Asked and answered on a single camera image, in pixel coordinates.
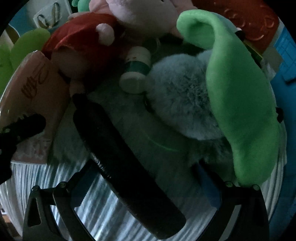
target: light green object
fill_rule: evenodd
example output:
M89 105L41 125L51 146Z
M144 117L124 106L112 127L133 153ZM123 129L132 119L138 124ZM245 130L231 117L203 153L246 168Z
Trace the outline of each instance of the light green object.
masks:
M4 92L10 77L13 74L13 68L10 62L10 50L7 45L0 45L0 96Z
M183 12L177 28L187 42L213 49L206 72L213 114L232 147L239 184L261 185L271 175L279 152L280 125L267 79L215 14Z
M10 53L10 61L14 71L29 53L42 50L49 37L50 32L44 28L37 28L22 35L16 41Z
M89 3L91 0L73 0L72 6L78 8L78 12L89 12Z

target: red plush toy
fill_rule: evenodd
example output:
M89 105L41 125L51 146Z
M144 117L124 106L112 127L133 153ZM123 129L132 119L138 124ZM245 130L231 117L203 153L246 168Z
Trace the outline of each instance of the red plush toy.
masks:
M83 91L83 84L88 85L90 79L93 81L94 74L96 81L101 81L97 74L120 55L123 33L124 29L113 15L90 12L58 28L42 52L71 79L70 94L73 95Z

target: blue surface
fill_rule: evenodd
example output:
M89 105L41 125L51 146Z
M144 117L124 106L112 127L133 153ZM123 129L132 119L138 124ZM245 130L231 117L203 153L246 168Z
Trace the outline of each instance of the blue surface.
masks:
M29 21L26 7L22 7L9 24L16 29L20 36L36 28L36 26Z
M271 240L277 240L296 213L296 44L287 29L275 44L283 58L280 71L272 80L277 105L284 110L287 129L287 165L276 210L270 220Z

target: bottle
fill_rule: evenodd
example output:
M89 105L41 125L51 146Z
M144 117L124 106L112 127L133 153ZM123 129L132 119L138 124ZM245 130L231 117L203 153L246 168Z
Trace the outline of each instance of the bottle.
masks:
M140 94L145 91L144 80L151 69L151 54L140 46L132 47L126 57L125 72L119 80L124 92Z

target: white pom-pom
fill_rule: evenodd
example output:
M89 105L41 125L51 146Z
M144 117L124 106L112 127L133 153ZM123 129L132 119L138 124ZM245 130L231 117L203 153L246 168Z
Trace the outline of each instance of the white pom-pom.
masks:
M102 45L110 46L114 40L114 30L106 23L101 23L96 27L96 31L99 32L99 43Z

